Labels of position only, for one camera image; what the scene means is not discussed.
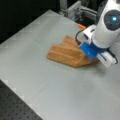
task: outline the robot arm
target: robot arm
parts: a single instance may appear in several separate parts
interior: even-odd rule
[[[89,58],[97,57],[106,67],[117,63],[110,47],[120,35],[120,0],[108,0],[97,25],[83,31],[88,40],[80,48]]]

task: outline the blue robot part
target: blue robot part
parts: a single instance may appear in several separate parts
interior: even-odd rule
[[[86,56],[90,59],[96,58],[97,54],[105,52],[107,49],[101,49],[91,43],[90,45],[86,42],[83,42],[80,46],[80,49],[85,53]]]

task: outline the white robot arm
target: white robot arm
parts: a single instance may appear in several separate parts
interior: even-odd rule
[[[80,48],[89,58],[97,57],[106,67],[116,64],[117,59],[109,49],[120,35],[120,0],[106,1],[97,25],[83,33],[88,40]]]

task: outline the blue light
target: blue light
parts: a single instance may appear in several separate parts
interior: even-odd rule
[[[117,17],[112,17],[112,20],[113,21],[117,21]]]

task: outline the cable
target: cable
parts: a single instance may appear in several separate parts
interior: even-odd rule
[[[110,51],[110,49],[108,49],[108,53],[110,53],[112,55],[112,57],[115,58],[116,60],[116,63],[115,64],[118,64],[118,59],[116,58],[116,55],[112,53],[112,51]]]
[[[90,12],[90,13],[92,13],[92,14],[96,15],[96,13],[95,13],[95,12],[93,12],[93,11],[90,11],[90,10],[85,10],[85,9],[81,9],[81,10],[83,10],[83,12],[84,12],[84,11],[85,11],[85,12]]]
[[[83,31],[83,30],[80,30],[80,31],[77,32],[77,34],[75,35],[75,40],[76,40],[76,42],[77,42],[78,45],[80,45],[81,42],[77,39],[77,37],[78,37],[79,33],[81,33],[82,31]]]

